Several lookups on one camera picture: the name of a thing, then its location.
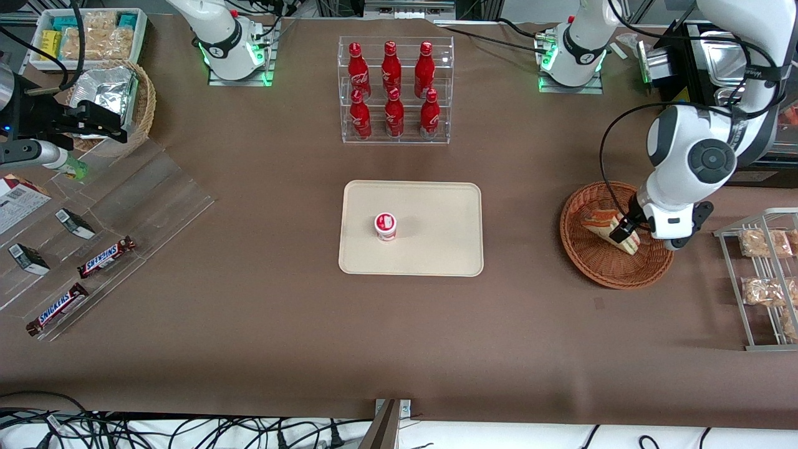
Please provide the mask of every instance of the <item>red bottle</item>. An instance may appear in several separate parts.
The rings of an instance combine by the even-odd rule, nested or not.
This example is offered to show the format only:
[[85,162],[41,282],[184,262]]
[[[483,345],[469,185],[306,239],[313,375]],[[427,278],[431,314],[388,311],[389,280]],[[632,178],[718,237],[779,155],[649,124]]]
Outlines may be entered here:
[[424,99],[427,89],[433,86],[434,79],[433,44],[423,41],[421,43],[421,56],[418,57],[418,62],[416,62],[416,97]]
[[405,131],[405,106],[399,100],[399,89],[392,88],[388,92],[388,103],[385,104],[385,132],[391,137],[399,137]]
[[371,97],[371,85],[369,84],[369,65],[365,63],[360,49],[360,44],[352,42],[350,44],[350,80],[352,89],[359,90],[363,94],[363,100]]
[[438,105],[438,92],[435,89],[427,90],[427,101],[421,106],[421,138],[431,141],[438,134],[438,116],[440,116],[440,106]]
[[360,90],[352,91],[350,116],[352,117],[355,133],[357,133],[355,137],[364,141],[371,135],[371,116],[369,115],[369,106],[366,106],[363,102],[363,94]]
[[382,60],[382,86],[386,92],[394,87],[401,93],[401,63],[397,58],[397,44],[394,41],[385,43],[385,58]]

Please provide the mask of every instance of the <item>brown paper tabletop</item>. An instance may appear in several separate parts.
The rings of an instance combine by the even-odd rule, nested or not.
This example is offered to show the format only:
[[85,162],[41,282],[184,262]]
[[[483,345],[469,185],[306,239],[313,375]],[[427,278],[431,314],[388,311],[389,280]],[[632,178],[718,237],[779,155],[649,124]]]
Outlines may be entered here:
[[[280,40],[271,88],[222,88],[205,85],[181,17],[152,23],[151,135],[217,202],[55,342],[0,314],[0,390],[59,391],[91,410],[367,417],[391,396],[424,419],[798,427],[798,353],[742,351],[709,234],[795,206],[798,192],[722,189],[705,230],[639,291],[593,284],[560,246],[563,202],[600,179],[604,129],[655,99],[631,54],[606,59],[603,95],[542,94],[529,52],[455,35],[451,145],[347,146],[338,36],[450,32],[301,20]],[[507,27],[468,30],[531,44]],[[656,113],[617,126],[610,177],[648,176]],[[342,192],[356,179],[477,184],[482,274],[344,274]],[[12,404],[69,406],[0,405]]]

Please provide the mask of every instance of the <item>snickers wrapper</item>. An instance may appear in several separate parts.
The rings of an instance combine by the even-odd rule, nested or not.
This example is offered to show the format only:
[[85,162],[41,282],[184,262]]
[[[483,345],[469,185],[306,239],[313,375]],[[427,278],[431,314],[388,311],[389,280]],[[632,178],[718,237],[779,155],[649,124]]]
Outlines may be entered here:
[[55,304],[49,306],[36,320],[28,323],[25,330],[32,336],[38,335],[45,327],[54,324],[57,321],[56,317],[69,313],[87,297],[89,297],[89,293],[76,282]]
[[126,236],[124,239],[113,244],[111,248],[106,249],[92,260],[86,262],[80,267],[77,267],[77,272],[80,273],[81,279],[85,279],[95,272],[98,272],[109,266],[113,263],[113,261],[119,259],[122,254],[125,254],[135,247],[136,244],[130,239],[130,236]]

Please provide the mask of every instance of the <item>wicker basket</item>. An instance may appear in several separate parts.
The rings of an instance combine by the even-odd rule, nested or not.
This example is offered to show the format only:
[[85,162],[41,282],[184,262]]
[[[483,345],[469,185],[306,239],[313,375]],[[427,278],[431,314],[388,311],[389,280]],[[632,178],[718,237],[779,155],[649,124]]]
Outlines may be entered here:
[[[622,205],[636,191],[634,186],[622,182],[610,184]],[[586,185],[571,194],[560,215],[559,235],[576,268],[610,288],[630,290],[657,282],[674,262],[674,253],[665,248],[662,240],[638,229],[640,249],[634,256],[626,254],[582,226],[581,220],[596,209],[616,209],[603,182]]]
[[[152,81],[150,81],[147,73],[144,72],[144,69],[139,65],[125,60],[103,62],[99,68],[112,69],[118,66],[133,70],[139,78],[139,87],[136,91],[136,104],[133,109],[133,124],[135,125],[135,130],[128,135],[128,143],[107,145],[107,148],[103,151],[96,152],[98,156],[122,157],[138,148],[139,145],[143,144],[148,139],[149,130],[152,127],[152,119],[155,117],[155,87],[152,85]],[[67,103],[72,99],[74,92],[74,87],[67,92]],[[97,144],[104,141],[103,139],[80,139],[77,137],[73,137],[72,140],[75,142],[75,149],[79,149],[83,152],[89,151]]]

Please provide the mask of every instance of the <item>acrylic display stand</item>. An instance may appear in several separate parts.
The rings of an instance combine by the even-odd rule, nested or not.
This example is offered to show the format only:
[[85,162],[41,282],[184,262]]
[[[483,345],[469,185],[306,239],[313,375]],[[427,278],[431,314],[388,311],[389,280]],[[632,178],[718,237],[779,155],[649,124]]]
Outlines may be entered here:
[[[742,277],[757,277],[777,279],[782,292],[789,292],[787,279],[798,276],[798,266],[796,258],[776,257],[776,250],[770,238],[769,229],[796,229],[798,228],[798,209],[779,208],[767,209],[759,215],[750,216],[737,221],[724,228],[715,231],[715,237],[721,241],[721,249],[729,269],[729,276],[734,288],[734,296],[737,297],[737,305],[740,307],[740,315],[745,327],[745,335],[748,337],[749,344],[745,347],[746,351],[795,351],[798,350],[798,341],[785,335],[781,320],[786,319],[792,322],[792,326],[798,329],[798,316],[793,307],[766,307],[761,304],[746,305],[743,301]],[[770,249],[770,257],[745,257],[741,256],[739,248],[740,242],[737,236],[740,231],[745,229],[762,229],[765,240]],[[771,328],[772,335],[761,334],[760,328]]]
[[[84,179],[53,177],[42,186],[52,199],[0,235],[0,314],[19,318],[20,332],[79,282],[89,297],[36,336],[54,340],[213,203],[154,141],[113,157],[119,147],[107,139],[83,154]],[[55,217],[60,208],[81,215],[96,235],[85,240],[67,231]],[[135,249],[88,279],[79,277],[78,266],[125,236]],[[37,276],[19,268],[8,252],[16,243],[37,249],[50,271]]]
[[[405,132],[399,137],[390,137],[385,131],[385,103],[388,97],[382,86],[382,59],[385,56],[385,42],[397,44],[397,56],[401,62],[401,102],[405,106]],[[438,91],[440,105],[439,129],[434,139],[421,138],[421,105],[424,101],[413,92],[416,61],[421,43],[433,44],[435,62],[435,81],[433,87]],[[366,100],[371,115],[371,137],[359,140],[352,126],[349,109],[352,104],[352,85],[349,78],[349,45],[360,43],[363,58],[369,66],[371,97]],[[341,36],[338,41],[338,97],[341,102],[341,137],[346,143],[360,144],[448,144],[452,133],[452,92],[454,85],[454,38],[375,38]]]

